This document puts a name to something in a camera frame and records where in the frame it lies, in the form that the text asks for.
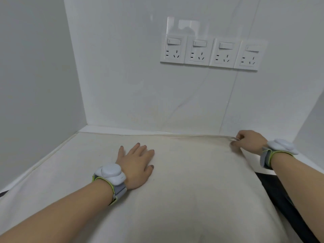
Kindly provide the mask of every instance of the beige fabric sheet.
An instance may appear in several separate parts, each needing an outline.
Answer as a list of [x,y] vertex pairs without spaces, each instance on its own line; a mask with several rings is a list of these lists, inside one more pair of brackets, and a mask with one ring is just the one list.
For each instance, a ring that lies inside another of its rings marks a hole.
[[78,133],[0,200],[0,233],[91,182],[120,145],[155,149],[148,182],[129,192],[75,242],[289,242],[243,155],[227,138]]

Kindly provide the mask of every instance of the wall socket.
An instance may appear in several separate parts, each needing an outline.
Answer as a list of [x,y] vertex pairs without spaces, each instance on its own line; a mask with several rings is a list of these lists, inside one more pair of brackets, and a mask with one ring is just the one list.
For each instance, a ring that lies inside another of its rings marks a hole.
[[162,37],[161,62],[184,63],[187,36],[167,34]]
[[208,66],[213,42],[213,37],[188,36],[184,63]]
[[267,45],[268,42],[263,40],[242,41],[234,68],[257,71]]
[[209,66],[233,68],[241,41],[234,38],[217,38]]

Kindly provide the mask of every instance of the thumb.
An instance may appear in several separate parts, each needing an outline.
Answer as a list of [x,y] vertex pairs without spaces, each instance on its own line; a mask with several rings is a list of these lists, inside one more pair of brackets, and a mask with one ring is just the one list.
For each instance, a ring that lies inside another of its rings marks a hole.
[[149,165],[148,167],[146,167],[146,169],[144,171],[145,181],[148,180],[148,178],[150,177],[150,175],[153,172],[153,169],[154,169],[154,165]]
[[242,143],[241,143],[241,141],[232,141],[232,142],[231,142],[231,145],[232,145],[233,147],[242,147]]

